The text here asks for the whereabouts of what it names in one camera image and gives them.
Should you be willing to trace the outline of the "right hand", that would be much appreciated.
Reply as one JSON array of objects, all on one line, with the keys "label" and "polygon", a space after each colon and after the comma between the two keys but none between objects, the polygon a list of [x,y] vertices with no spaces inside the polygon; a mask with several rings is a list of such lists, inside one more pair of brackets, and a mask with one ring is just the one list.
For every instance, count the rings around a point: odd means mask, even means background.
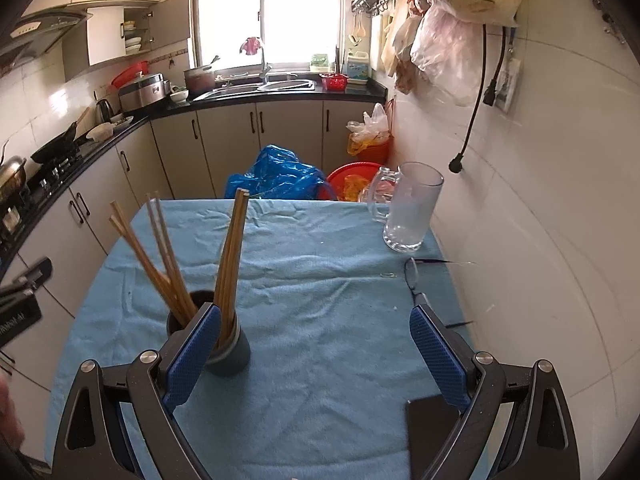
[{"label": "right hand", "polygon": [[13,451],[19,451],[25,441],[25,431],[17,417],[6,376],[0,377],[0,432]]}]

